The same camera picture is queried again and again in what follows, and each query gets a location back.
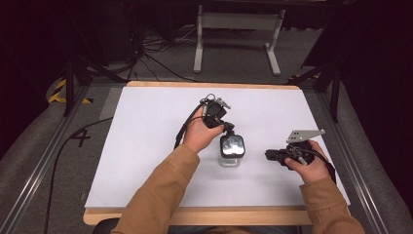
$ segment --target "aluminum rail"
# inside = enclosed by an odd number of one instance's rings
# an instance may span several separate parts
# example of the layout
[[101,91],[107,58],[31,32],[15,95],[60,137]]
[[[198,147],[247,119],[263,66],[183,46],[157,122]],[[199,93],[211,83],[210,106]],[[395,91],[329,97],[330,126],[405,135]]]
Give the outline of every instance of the aluminum rail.
[[334,123],[333,119],[330,116],[329,102],[328,102],[327,97],[325,96],[325,94],[317,93],[317,98],[319,102],[321,103],[321,107],[322,107],[322,110],[325,116],[327,116],[328,122],[333,130],[333,133],[338,139],[338,143],[345,156],[344,164],[346,166],[347,171],[349,172],[349,175],[353,181],[353,184],[355,185],[358,198],[361,201],[361,204],[363,205],[364,211],[367,215],[367,218],[371,224],[371,227],[374,233],[376,234],[389,233],[382,217],[380,216],[379,211],[377,210],[377,206],[373,201],[371,192],[364,178],[361,175],[361,172],[358,168],[355,157],[353,156],[352,151],[350,150],[350,147],[346,142],[346,139],[343,135],[342,130],[340,129],[340,126]]
[[37,163],[33,173],[25,183],[18,199],[16,200],[4,223],[2,224],[0,228],[0,234],[14,233],[16,231],[16,228],[18,227],[25,210],[30,204],[30,201],[36,193],[40,183],[42,182],[42,179],[45,176],[49,166],[56,158],[56,153],[62,145],[62,137],[66,133],[66,130],[68,129],[70,121],[75,115],[76,110],[81,105],[82,100],[86,97],[88,90],[89,87],[85,86],[81,86],[79,88],[72,111],[70,111],[70,113],[66,117],[63,117],[58,124],[54,135],[52,136],[48,146],[43,152],[42,157]]

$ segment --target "white board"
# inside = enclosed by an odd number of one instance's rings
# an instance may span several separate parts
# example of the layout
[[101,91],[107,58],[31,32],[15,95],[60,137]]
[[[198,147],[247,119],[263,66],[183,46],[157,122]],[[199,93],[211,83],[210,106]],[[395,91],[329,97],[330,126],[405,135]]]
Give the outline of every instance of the white board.
[[[214,139],[200,153],[180,206],[303,206],[299,174],[264,155],[285,148],[292,130],[318,129],[301,90],[125,87],[85,207],[125,207],[172,152],[182,124],[208,94],[231,105],[222,119],[243,136],[245,155],[237,168],[220,167],[220,136]],[[322,137],[313,139],[329,158]],[[339,177],[337,185],[350,205]]]

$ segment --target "tan jacket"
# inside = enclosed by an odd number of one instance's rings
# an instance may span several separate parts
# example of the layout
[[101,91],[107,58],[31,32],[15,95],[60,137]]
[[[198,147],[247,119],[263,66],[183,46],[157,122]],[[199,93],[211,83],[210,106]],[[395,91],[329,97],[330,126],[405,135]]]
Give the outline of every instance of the tan jacket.
[[[180,144],[136,191],[112,233],[168,233],[169,220],[199,164],[200,157]],[[314,233],[364,233],[331,179],[304,184],[300,189]],[[215,231],[208,234],[221,233],[219,228]],[[227,227],[226,232],[249,233],[237,227]]]

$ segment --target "black camera rig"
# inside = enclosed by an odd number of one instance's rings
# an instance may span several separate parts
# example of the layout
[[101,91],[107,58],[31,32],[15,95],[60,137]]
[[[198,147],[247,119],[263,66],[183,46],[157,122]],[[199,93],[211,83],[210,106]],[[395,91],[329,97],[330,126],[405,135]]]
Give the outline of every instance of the black camera rig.
[[193,118],[193,116],[201,107],[204,108],[203,115],[201,118],[203,119],[204,124],[208,128],[213,129],[215,127],[218,127],[219,125],[224,125],[223,133],[227,132],[227,135],[234,134],[233,130],[235,126],[229,122],[221,120],[222,117],[224,117],[224,115],[227,113],[225,108],[231,109],[231,106],[229,106],[222,98],[215,98],[215,95],[209,94],[205,98],[202,98],[200,100],[200,104],[194,109],[194,111],[192,111],[188,119],[182,125],[182,128],[176,135],[176,142],[174,148],[176,148],[179,145],[180,141],[182,140],[183,134],[185,133],[186,128],[188,127],[188,124],[195,119]]
[[323,135],[324,133],[325,130],[292,131],[286,141],[288,145],[285,149],[268,149],[265,151],[265,156],[267,157],[267,160],[278,161],[282,166],[288,167],[289,170],[292,169],[285,163],[284,160],[286,158],[290,158],[301,163],[302,165],[307,166],[314,161],[315,157],[318,157],[325,163],[331,178],[334,182],[336,182],[334,167],[324,158],[324,156],[313,150],[310,142],[308,141],[308,139]]

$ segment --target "person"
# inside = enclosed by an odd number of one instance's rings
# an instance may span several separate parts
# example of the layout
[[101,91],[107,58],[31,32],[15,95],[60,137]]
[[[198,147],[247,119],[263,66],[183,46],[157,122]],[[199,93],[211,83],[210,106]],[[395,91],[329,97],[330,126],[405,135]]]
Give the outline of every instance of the person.
[[[193,120],[188,124],[183,142],[137,189],[112,234],[169,233],[169,221],[173,212],[178,208],[185,189],[200,164],[198,153],[223,132],[223,126],[209,129],[201,116],[202,108],[194,114]],[[315,141],[310,143],[313,150],[324,155]],[[350,215],[343,195],[330,178],[321,159],[316,157],[309,166],[303,166],[290,159],[285,159],[285,162],[304,181],[300,189],[308,216],[314,225],[313,233],[364,233],[360,223]],[[209,227],[205,233],[256,232],[244,227],[227,226]]]

